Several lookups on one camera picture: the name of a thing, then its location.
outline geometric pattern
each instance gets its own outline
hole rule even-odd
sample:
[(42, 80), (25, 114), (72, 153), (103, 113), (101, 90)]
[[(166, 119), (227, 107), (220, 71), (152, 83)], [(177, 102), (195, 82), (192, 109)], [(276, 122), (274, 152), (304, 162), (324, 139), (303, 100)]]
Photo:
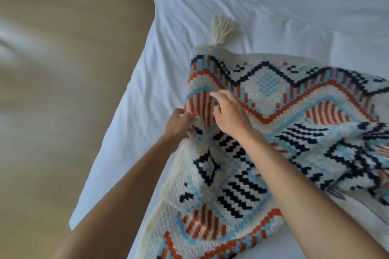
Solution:
[(318, 188), (389, 207), (389, 82), (306, 58), (194, 48), (195, 116), (138, 258), (232, 258), (285, 223), (244, 148), (217, 127), (209, 93), (230, 90), (254, 128)]

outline white fabric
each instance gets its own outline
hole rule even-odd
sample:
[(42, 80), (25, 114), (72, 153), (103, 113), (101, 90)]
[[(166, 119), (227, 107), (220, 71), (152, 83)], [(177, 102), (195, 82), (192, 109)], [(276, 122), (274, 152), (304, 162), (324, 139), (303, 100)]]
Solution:
[[(386, 0), (155, 0), (155, 4), (145, 48), (71, 217), (72, 229), (157, 141), (173, 108), (183, 106), (191, 49), (200, 42), (214, 42), (213, 15), (240, 23), (241, 34), (226, 45), (233, 52), (299, 55), (389, 78)], [(129, 258), (135, 256), (144, 225), (158, 205), (173, 159), (158, 181)], [(366, 220), (381, 225), (375, 215)], [(304, 257), (288, 228), (240, 258), (253, 254)]]

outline person's left arm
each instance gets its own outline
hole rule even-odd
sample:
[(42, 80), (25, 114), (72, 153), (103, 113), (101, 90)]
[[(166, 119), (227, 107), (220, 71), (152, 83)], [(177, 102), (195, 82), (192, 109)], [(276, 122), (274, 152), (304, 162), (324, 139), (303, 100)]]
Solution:
[(96, 204), (52, 259), (125, 259), (137, 235), (159, 176), (187, 137), (193, 116), (175, 109), (164, 135)]

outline beige floor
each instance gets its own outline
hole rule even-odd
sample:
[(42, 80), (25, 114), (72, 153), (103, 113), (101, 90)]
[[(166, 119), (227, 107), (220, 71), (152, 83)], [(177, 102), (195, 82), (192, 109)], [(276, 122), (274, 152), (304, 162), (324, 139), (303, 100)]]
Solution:
[(154, 16), (153, 0), (0, 0), (0, 258), (49, 258)]

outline person's left hand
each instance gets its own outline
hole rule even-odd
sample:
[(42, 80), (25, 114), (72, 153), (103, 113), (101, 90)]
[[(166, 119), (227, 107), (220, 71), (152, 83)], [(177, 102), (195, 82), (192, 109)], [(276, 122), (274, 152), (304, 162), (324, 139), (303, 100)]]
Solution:
[(191, 113), (184, 113), (185, 110), (179, 108), (173, 111), (163, 135), (163, 137), (172, 142), (175, 150), (180, 145), (181, 140), (188, 137), (188, 129), (195, 118)]

